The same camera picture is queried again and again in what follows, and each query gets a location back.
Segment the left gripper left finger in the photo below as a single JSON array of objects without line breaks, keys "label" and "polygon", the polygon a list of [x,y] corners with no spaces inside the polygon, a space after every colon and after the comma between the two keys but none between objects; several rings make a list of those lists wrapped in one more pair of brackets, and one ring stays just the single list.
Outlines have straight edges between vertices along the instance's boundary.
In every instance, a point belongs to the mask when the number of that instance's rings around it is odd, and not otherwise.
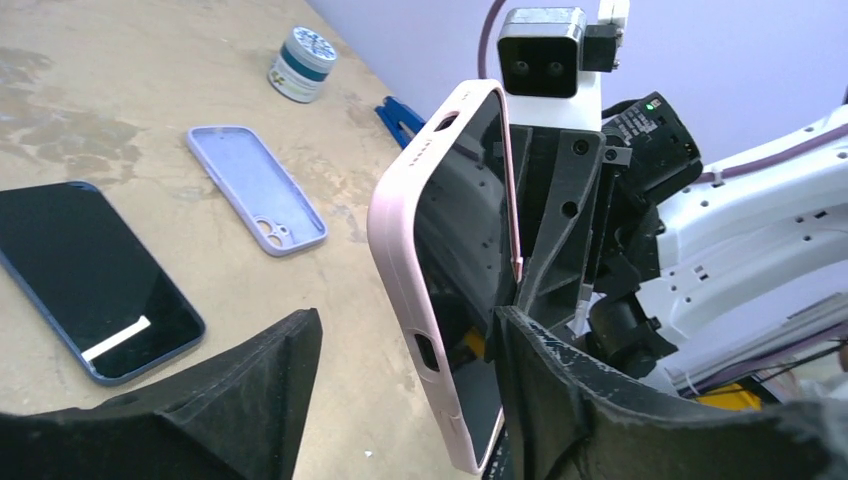
[{"label": "left gripper left finger", "polygon": [[322,344],[316,309],[91,408],[1,417],[5,479],[289,479]]}]

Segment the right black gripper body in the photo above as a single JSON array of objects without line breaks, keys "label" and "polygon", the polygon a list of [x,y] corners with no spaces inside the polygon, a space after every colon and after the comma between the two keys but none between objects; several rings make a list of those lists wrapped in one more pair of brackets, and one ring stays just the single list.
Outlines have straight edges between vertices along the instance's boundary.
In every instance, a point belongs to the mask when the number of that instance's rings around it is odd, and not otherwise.
[{"label": "right black gripper body", "polygon": [[593,217],[606,136],[514,125],[523,262],[512,305],[543,325],[573,318],[591,268]]}]

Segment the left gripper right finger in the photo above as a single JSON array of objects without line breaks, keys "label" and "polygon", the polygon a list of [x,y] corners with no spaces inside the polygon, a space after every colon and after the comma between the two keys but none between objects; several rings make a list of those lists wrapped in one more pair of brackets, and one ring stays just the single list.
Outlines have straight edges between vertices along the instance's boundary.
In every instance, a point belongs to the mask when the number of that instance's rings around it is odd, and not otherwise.
[{"label": "left gripper right finger", "polygon": [[732,412],[644,385],[501,307],[493,360],[498,479],[843,479],[847,405]]}]

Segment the pink cased phone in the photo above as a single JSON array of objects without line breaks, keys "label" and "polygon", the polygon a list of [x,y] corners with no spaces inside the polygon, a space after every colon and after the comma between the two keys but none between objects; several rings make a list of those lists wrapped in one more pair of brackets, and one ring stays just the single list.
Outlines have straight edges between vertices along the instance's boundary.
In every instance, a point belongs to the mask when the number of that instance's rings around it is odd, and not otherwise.
[{"label": "pink cased phone", "polygon": [[368,245],[453,466],[479,474],[503,424],[484,358],[522,277],[505,93],[461,82],[377,183]]}]

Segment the black phone blue frame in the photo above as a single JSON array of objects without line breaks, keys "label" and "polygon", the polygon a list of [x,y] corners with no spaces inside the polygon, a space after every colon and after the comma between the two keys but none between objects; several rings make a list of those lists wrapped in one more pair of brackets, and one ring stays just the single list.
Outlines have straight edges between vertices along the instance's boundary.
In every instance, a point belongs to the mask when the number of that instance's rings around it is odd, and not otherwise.
[{"label": "black phone blue frame", "polygon": [[1,264],[88,374],[119,385],[202,339],[196,309],[84,181],[1,193]]}]

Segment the lavender phone case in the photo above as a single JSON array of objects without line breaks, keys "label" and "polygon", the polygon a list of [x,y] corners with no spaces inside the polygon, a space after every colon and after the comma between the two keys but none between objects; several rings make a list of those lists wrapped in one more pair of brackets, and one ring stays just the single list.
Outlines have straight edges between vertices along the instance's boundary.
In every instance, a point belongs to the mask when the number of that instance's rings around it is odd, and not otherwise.
[{"label": "lavender phone case", "polygon": [[186,143],[265,253],[283,257],[326,239],[320,214],[252,129],[194,127]]}]

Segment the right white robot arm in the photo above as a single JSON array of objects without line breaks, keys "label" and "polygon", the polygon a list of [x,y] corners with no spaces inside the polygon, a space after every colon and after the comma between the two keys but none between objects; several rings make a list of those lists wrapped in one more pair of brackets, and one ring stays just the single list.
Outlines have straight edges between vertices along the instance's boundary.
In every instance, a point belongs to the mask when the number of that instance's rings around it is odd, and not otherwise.
[{"label": "right white robot arm", "polygon": [[[687,345],[725,313],[847,257],[847,110],[709,167],[661,203],[659,278],[636,292],[659,335]],[[847,330],[833,294],[788,320],[719,335],[681,365],[661,362],[647,383],[704,394]]]}]

